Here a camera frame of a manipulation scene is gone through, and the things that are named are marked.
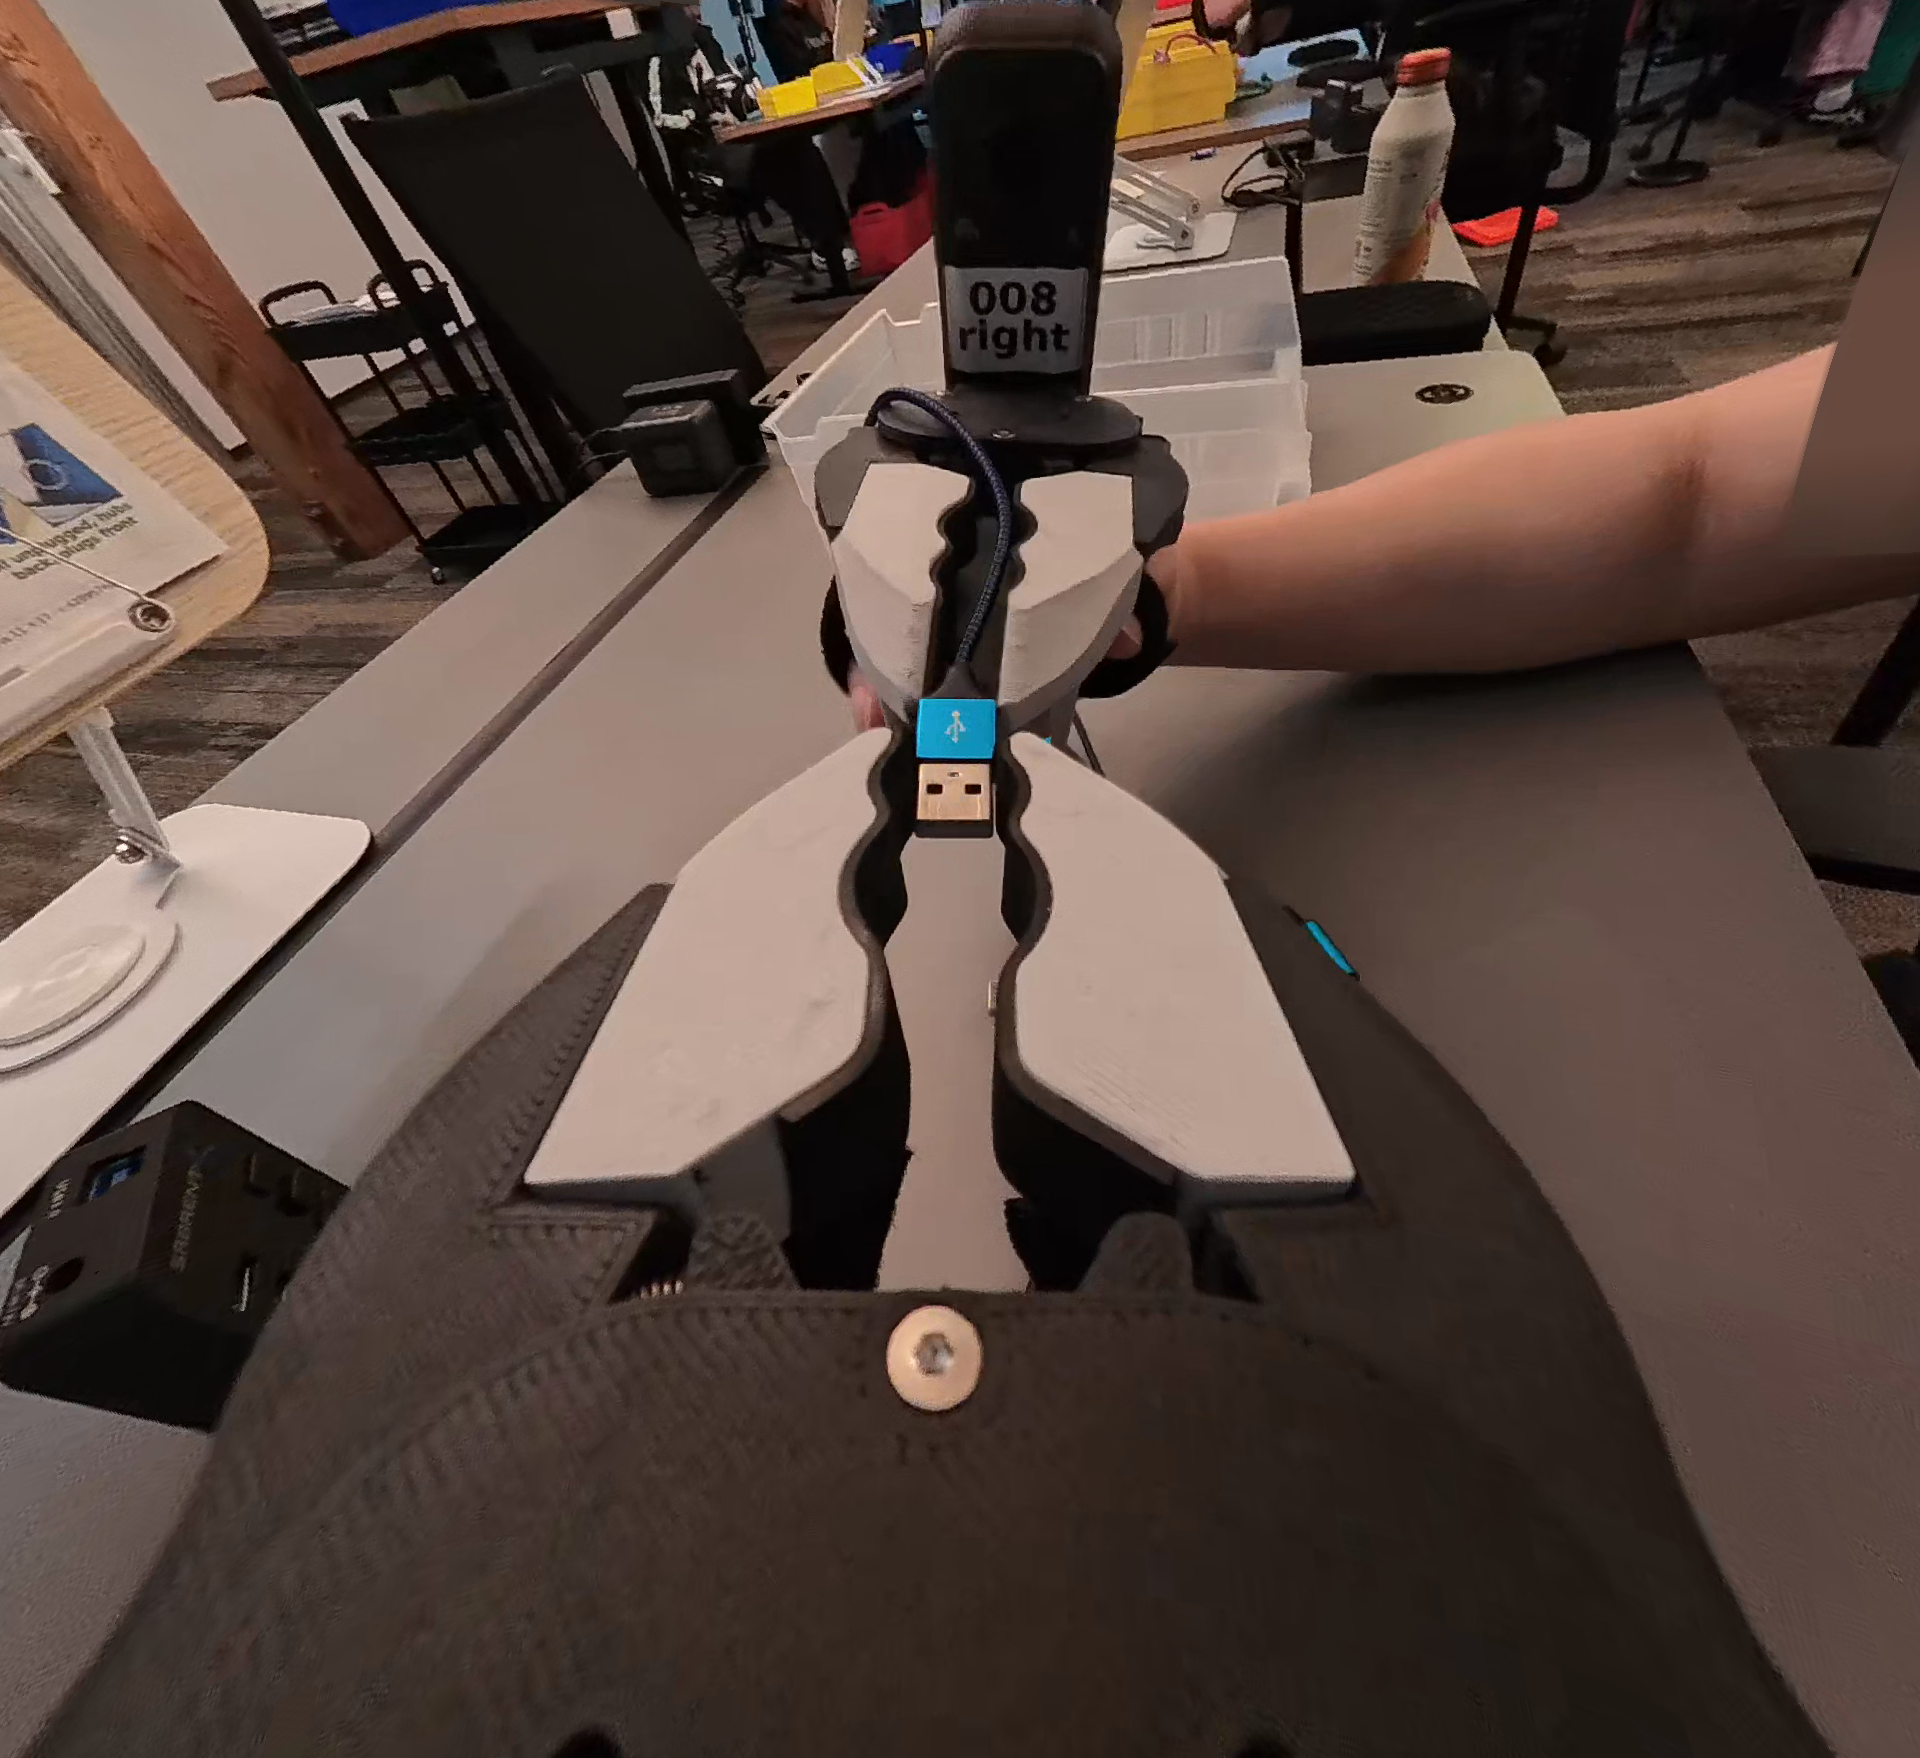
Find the wooden standing desk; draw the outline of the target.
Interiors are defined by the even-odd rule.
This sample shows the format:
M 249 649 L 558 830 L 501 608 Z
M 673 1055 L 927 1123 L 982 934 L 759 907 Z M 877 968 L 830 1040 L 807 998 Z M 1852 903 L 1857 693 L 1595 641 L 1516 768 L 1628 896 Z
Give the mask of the wooden standing desk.
M 481 95 L 492 95 L 641 65 L 645 37 L 676 13 L 673 5 L 493 0 L 305 48 L 287 61 L 312 108 L 356 106 L 369 117 L 395 117 L 398 90 L 435 81 L 475 76 Z

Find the dark cable light-blue plugs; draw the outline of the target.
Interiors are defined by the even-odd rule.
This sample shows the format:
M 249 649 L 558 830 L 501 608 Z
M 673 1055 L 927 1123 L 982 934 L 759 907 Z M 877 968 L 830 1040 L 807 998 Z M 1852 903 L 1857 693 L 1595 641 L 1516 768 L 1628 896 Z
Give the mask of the dark cable light-blue plugs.
M 871 403 L 867 421 L 902 433 L 899 420 L 906 413 L 940 428 L 964 459 L 971 493 L 987 498 L 992 508 L 992 546 L 971 610 L 938 689 L 915 706 L 913 833 L 926 839 L 984 839 L 994 833 L 1001 720 L 997 701 L 979 693 L 971 666 L 1014 554 L 1014 491 L 991 450 L 947 399 L 890 386 Z

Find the yellow bin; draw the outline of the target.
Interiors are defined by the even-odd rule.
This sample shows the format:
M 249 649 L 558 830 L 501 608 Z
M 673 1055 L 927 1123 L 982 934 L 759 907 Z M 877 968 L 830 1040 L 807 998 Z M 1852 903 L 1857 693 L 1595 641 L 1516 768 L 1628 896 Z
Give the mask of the yellow bin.
M 1241 81 L 1232 43 L 1201 39 L 1187 22 L 1151 27 L 1123 92 L 1117 141 L 1219 122 Z

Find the black pole stand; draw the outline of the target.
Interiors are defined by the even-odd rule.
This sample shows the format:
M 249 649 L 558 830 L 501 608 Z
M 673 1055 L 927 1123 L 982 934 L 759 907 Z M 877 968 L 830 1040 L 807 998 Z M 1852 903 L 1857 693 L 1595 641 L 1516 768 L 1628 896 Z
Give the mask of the black pole stand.
M 450 322 L 435 315 L 431 298 L 419 282 L 419 275 L 408 259 L 404 259 L 398 240 L 379 217 L 341 140 L 303 87 L 291 59 L 274 40 L 263 14 L 253 0 L 217 0 L 217 5 L 251 54 L 253 68 L 280 105 L 311 161 L 322 176 L 324 186 L 341 212 L 349 217 L 376 275 L 387 282 L 400 307 L 419 330 L 419 341 L 440 366 L 447 395 L 479 408 L 479 421 L 489 428 L 487 446 L 492 459 L 505 480 L 505 486 L 526 510 L 551 517 L 567 499 L 563 490 L 557 490 L 553 483 L 544 486 L 535 475 L 533 468 L 517 450 L 514 429 L 500 424 L 492 403 L 483 399 L 467 371 L 467 359 L 462 346 L 450 337 Z

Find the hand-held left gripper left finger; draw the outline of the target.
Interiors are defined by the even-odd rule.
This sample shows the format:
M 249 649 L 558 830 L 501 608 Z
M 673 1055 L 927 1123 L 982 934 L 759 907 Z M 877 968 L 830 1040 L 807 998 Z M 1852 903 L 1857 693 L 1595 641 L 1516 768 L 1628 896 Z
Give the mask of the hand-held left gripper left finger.
M 886 943 L 913 760 L 862 732 L 663 894 L 535 1149 L 541 1197 L 766 1226 L 803 1286 L 873 1286 L 909 1161 Z

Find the white laptop stand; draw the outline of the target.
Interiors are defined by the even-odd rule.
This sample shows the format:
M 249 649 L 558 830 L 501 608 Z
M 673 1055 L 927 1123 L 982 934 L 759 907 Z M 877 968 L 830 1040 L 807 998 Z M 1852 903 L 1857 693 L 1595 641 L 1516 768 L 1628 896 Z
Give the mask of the white laptop stand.
M 1112 277 L 1224 259 L 1237 221 L 1234 208 L 1206 209 L 1184 186 L 1117 156 L 1100 270 Z

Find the white stand base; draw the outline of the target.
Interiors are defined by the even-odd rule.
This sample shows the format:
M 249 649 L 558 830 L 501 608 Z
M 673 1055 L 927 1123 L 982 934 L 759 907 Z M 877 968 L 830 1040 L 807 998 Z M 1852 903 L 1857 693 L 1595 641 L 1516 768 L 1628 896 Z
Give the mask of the white stand base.
M 144 1073 L 367 857 L 356 818 L 198 805 L 162 818 L 109 714 L 67 730 L 113 851 L 2 946 L 2 1070 Z

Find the white bottle orange cap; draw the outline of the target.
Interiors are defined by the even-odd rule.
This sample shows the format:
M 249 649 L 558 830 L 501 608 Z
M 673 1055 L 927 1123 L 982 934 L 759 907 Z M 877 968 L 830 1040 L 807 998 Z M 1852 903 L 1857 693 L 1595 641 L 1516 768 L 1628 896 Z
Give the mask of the white bottle orange cap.
M 1367 149 L 1357 214 L 1352 286 L 1420 282 L 1452 158 L 1452 48 L 1402 54 L 1393 89 Z

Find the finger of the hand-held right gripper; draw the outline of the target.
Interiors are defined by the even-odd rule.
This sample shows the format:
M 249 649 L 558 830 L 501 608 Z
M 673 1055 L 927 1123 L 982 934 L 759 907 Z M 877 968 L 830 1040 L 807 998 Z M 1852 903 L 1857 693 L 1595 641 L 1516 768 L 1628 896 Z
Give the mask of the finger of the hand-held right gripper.
M 1109 653 L 1139 592 L 1134 480 L 1067 471 L 1030 480 L 1032 528 L 1004 595 L 997 673 L 1001 730 L 1062 710 Z
M 852 666 L 902 722 L 927 689 L 947 518 L 961 506 L 960 471 L 882 459 L 862 471 L 830 541 Z

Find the clear plastic bin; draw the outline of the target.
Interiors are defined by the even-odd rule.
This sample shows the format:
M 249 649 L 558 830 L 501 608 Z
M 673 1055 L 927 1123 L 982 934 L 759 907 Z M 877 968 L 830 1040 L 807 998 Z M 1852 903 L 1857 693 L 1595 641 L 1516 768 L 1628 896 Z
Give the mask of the clear plastic bin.
M 877 310 L 794 381 L 766 424 L 803 498 L 823 456 L 890 386 L 943 384 L 938 305 Z M 1187 521 L 1264 513 L 1311 493 L 1306 379 L 1282 255 L 1109 281 L 1091 389 L 1134 409 L 1187 473 Z

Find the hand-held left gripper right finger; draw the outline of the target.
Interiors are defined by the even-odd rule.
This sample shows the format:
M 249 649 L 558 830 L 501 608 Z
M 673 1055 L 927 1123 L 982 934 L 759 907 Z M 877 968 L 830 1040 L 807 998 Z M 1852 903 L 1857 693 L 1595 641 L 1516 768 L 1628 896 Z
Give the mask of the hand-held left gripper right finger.
M 992 1149 L 1032 1286 L 1126 1217 L 1201 1243 L 1229 1212 L 1341 1204 L 1357 1169 L 1219 867 L 1067 750 L 1003 763 Z

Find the black utility cart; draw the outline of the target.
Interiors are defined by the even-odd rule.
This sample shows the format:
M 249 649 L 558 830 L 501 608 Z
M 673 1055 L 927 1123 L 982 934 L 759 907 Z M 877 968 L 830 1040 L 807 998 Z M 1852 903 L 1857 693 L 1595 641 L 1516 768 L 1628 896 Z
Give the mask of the black utility cart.
M 423 262 L 415 262 L 411 275 L 419 300 L 471 381 L 467 395 L 445 379 L 404 298 L 380 275 L 352 300 L 338 298 L 327 282 L 300 281 L 276 286 L 255 309 L 265 332 L 308 386 L 317 386 L 319 365 L 363 362 L 385 413 L 373 424 L 352 426 L 338 401 L 330 408 L 376 487 L 400 506 L 431 581 L 443 585 L 487 571 L 521 536 L 523 518 L 509 498 L 500 463 L 500 453 L 513 446 L 504 395 L 464 343 L 445 281 Z M 401 505 L 389 475 L 404 469 L 433 475 L 451 505 L 443 526 L 422 528 Z

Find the row of yellow trays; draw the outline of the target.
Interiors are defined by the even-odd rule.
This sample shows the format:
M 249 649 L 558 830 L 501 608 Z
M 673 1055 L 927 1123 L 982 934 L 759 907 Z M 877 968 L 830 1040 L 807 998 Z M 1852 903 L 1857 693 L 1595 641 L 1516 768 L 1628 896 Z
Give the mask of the row of yellow trays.
M 880 43 L 870 54 L 828 61 L 797 81 L 755 92 L 749 129 L 827 125 L 899 105 L 924 84 L 913 43 Z

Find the black usb hub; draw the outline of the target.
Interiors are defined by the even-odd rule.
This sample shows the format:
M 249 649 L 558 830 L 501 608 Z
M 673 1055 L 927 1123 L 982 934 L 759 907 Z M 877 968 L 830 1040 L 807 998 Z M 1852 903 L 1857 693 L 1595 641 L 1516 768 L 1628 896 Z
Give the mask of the black usb hub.
M 349 1188 L 180 1100 L 78 1148 L 3 1290 L 2 1384 L 208 1434 Z

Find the black charger block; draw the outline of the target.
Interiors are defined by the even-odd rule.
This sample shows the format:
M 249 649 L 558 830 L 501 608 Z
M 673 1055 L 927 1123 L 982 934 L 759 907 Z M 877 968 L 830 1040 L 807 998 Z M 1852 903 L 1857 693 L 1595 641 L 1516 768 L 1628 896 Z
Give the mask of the black charger block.
M 630 386 L 612 450 L 656 499 L 708 498 L 765 468 L 757 379 L 717 371 Z

